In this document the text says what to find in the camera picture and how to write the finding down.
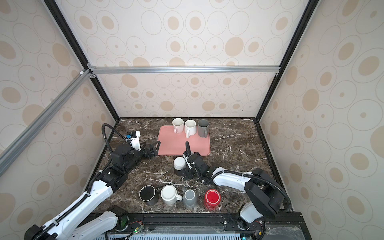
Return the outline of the white black upside-down mug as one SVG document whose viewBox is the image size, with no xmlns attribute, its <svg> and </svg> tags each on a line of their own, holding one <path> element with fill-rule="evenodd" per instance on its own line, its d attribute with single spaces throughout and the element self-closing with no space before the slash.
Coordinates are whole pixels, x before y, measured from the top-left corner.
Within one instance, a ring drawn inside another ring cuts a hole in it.
<svg viewBox="0 0 384 240">
<path fill-rule="evenodd" d="M 174 172 L 177 176 L 183 177 L 185 175 L 185 168 L 187 163 L 183 157 L 174 159 Z"/>
</svg>

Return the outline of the white mug front row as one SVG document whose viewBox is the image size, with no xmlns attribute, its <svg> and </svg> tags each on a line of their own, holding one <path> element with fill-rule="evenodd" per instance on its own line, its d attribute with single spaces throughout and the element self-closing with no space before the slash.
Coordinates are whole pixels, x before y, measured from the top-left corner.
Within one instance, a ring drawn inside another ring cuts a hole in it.
<svg viewBox="0 0 384 240">
<path fill-rule="evenodd" d="M 173 185 L 166 185 L 162 188 L 161 198 L 166 205 L 173 205 L 177 201 L 183 200 L 183 197 L 177 193 L 177 189 Z"/>
</svg>

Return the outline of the black mug white rim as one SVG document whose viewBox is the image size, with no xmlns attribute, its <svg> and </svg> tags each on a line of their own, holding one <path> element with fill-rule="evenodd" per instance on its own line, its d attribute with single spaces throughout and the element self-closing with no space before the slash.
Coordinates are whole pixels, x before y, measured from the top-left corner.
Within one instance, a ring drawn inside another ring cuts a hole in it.
<svg viewBox="0 0 384 240">
<path fill-rule="evenodd" d="M 157 189 L 152 185 L 142 187 L 139 197 L 148 206 L 154 206 L 159 201 Z"/>
</svg>

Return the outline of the pale pink mug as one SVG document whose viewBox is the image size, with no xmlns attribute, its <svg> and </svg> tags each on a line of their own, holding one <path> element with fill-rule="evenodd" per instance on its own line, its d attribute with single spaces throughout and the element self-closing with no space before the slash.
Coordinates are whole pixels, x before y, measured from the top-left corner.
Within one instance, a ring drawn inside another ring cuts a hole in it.
<svg viewBox="0 0 384 240">
<path fill-rule="evenodd" d="M 172 121 L 175 134 L 181 134 L 184 132 L 184 120 L 181 118 L 175 118 Z"/>
</svg>

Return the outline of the white mug with handle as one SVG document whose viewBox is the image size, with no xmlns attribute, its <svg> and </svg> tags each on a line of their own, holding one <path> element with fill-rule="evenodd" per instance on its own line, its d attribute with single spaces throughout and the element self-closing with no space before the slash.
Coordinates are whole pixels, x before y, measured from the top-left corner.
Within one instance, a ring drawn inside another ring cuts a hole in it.
<svg viewBox="0 0 384 240">
<path fill-rule="evenodd" d="M 194 120 L 185 121 L 184 131 L 187 139 L 197 133 L 197 124 Z"/>
</svg>

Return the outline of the tall grey mug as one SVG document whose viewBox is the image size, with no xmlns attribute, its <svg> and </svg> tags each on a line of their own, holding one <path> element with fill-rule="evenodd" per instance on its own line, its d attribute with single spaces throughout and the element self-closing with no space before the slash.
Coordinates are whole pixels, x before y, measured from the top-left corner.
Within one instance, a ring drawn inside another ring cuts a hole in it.
<svg viewBox="0 0 384 240">
<path fill-rule="evenodd" d="M 210 123 L 207 120 L 201 119 L 198 121 L 198 135 L 201 138 L 207 138 L 209 135 Z"/>
</svg>

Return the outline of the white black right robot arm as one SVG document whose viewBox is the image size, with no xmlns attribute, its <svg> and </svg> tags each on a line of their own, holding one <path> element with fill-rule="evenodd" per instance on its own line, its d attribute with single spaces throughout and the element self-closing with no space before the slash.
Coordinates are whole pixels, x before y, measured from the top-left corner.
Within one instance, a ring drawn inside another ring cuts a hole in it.
<svg viewBox="0 0 384 240">
<path fill-rule="evenodd" d="M 250 201 L 244 204 L 236 215 L 235 223 L 246 229 L 255 220 L 266 217 L 275 219 L 278 212 L 289 212 L 292 201 L 288 194 L 264 170 L 237 172 L 214 167 L 204 162 L 195 152 L 184 152 L 174 160 L 175 174 L 186 180 L 198 178 L 204 185 L 225 186 L 245 192 Z"/>
</svg>

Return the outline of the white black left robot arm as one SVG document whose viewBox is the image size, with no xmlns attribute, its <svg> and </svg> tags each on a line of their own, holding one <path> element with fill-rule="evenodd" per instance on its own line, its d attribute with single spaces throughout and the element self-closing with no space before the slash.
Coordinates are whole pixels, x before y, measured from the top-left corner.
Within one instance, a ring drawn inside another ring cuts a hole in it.
<svg viewBox="0 0 384 240">
<path fill-rule="evenodd" d="M 25 240 L 67 240 L 76 234 L 80 223 L 104 200 L 115 193 L 128 179 L 128 174 L 142 161 L 158 155 L 161 142 L 139 144 L 136 150 L 130 143 L 118 146 L 105 168 L 95 175 L 86 191 L 69 207 L 39 227 L 33 225 Z"/>
</svg>

